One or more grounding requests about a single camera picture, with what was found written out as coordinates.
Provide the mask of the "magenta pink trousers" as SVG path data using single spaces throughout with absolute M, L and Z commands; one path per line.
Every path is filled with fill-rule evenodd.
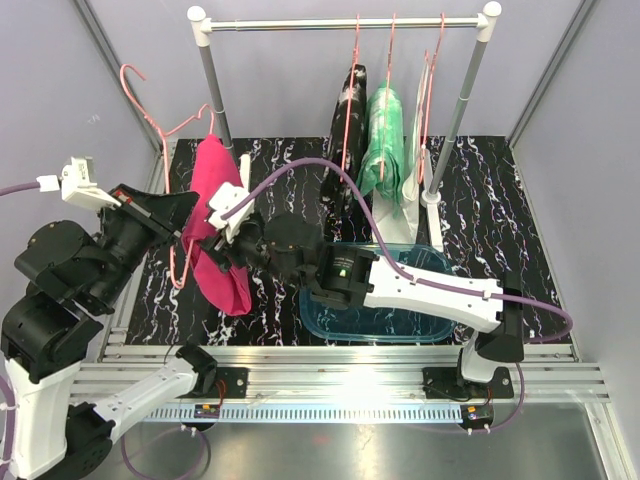
M 208 202 L 221 185 L 242 184 L 239 170 L 231 154 L 214 135 L 207 136 L 197 147 L 190 190 L 199 195 L 184 229 L 181 243 L 189 255 L 189 266 L 204 298 L 227 315 L 244 315 L 251 310 L 248 271 L 233 267 L 223 273 L 199 246 L 199 242 L 217 235 L 207 223 Z

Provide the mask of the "black white patterned trousers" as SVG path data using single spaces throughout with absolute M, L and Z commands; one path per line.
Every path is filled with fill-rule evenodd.
M 356 64 L 346 75 L 338 95 L 330 127 L 325 158 L 357 182 L 367 143 L 367 71 Z M 352 190 L 341 176 L 326 168 L 320 187 L 320 201 L 327 208 L 324 235 L 329 241 L 344 237 L 347 220 L 359 207 Z

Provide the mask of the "green white tie-dye trousers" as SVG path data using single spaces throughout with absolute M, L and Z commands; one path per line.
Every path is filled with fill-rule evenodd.
M 357 179 L 363 195 L 374 190 L 398 204 L 405 176 L 404 118 L 397 92 L 381 84 L 367 103 L 367 140 Z

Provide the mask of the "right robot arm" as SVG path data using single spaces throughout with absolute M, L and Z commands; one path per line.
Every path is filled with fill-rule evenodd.
M 405 310 L 472 328 L 455 366 L 424 369 L 428 397 L 512 397 L 506 367 L 523 360 L 524 341 L 521 310 L 506 297 L 511 286 L 401 265 L 386 248 L 327 242 L 318 227 L 295 214 L 265 222 L 257 213 L 226 219 L 214 212 L 206 221 L 216 233 L 202 241 L 202 249 L 224 272 L 251 266 L 335 309 Z

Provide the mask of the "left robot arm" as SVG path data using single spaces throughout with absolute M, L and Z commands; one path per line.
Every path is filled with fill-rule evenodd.
M 93 207 L 100 229 L 56 221 L 34 233 L 15 260 L 29 282 L 5 316 L 1 350 L 9 377 L 2 471 L 19 479 L 79 479 L 149 413 L 181 397 L 205 397 L 217 363 L 188 344 L 156 372 L 96 402 L 71 389 L 90 341 L 153 248 L 178 240 L 198 202 L 194 192 L 150 194 L 119 185 Z

